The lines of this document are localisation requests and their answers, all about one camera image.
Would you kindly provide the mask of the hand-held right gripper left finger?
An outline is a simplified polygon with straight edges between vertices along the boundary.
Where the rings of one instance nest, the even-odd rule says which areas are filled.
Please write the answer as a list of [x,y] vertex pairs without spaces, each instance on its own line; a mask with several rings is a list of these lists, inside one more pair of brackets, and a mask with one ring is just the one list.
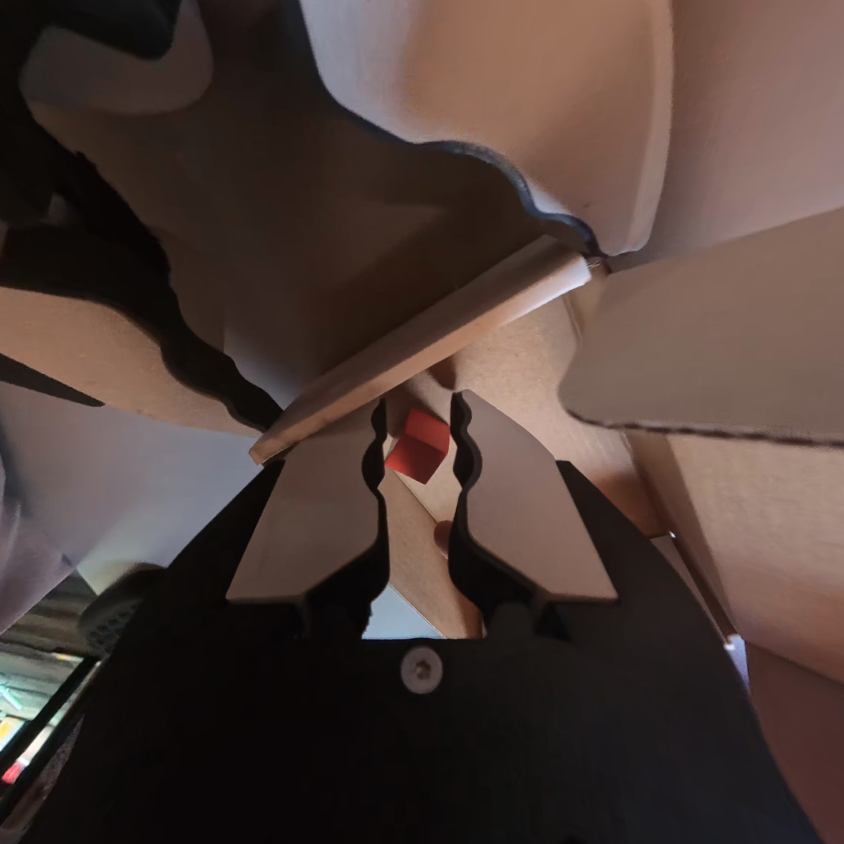
[[365,601],[389,572],[379,399],[294,446],[227,591],[233,604],[294,603],[354,564]]

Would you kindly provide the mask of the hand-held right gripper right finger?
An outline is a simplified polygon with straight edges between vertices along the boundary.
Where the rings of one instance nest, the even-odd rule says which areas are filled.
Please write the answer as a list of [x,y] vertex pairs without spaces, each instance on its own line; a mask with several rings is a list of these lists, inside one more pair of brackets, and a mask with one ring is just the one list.
[[617,591],[552,452],[471,390],[451,397],[460,485],[448,568],[479,610],[611,604]]

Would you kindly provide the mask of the dark framed panel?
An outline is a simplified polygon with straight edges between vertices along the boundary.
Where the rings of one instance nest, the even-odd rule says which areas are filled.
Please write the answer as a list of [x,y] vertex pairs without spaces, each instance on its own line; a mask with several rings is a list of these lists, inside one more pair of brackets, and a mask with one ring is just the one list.
[[58,688],[37,702],[2,714],[2,811],[10,812],[49,770],[82,718],[85,697],[102,658],[67,658]]

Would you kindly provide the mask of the dark round object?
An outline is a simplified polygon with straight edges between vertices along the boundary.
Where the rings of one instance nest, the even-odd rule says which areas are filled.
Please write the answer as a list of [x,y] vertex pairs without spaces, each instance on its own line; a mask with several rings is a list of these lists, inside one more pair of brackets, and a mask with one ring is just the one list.
[[87,647],[100,657],[110,656],[138,607],[166,572],[155,564],[135,564],[99,594],[77,622]]

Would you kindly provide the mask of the brown cardboard box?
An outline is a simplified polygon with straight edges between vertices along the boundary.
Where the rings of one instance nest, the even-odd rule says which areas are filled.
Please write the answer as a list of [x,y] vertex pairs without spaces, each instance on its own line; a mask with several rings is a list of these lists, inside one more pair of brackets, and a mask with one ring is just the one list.
[[842,842],[842,2],[671,4],[648,242],[609,257],[522,203],[617,268],[560,401],[627,434],[747,645],[786,779]]

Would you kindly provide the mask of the orange cube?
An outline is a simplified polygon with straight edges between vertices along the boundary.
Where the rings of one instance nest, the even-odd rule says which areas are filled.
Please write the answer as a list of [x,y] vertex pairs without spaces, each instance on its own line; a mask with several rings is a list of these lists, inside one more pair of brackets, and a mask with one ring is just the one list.
[[445,461],[450,447],[449,426],[426,411],[411,408],[401,436],[385,458],[385,467],[427,484]]

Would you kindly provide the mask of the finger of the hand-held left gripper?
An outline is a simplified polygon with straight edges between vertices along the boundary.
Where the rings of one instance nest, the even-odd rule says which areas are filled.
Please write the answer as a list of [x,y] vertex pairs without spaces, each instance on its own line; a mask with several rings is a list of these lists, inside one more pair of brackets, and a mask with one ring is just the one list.
[[316,68],[343,108],[404,142],[484,158],[599,253],[642,248],[665,177],[666,1],[304,1]]
[[220,393],[181,382],[163,341],[115,306],[2,284],[2,355],[108,407],[188,429],[257,436],[282,413],[255,384],[238,414]]

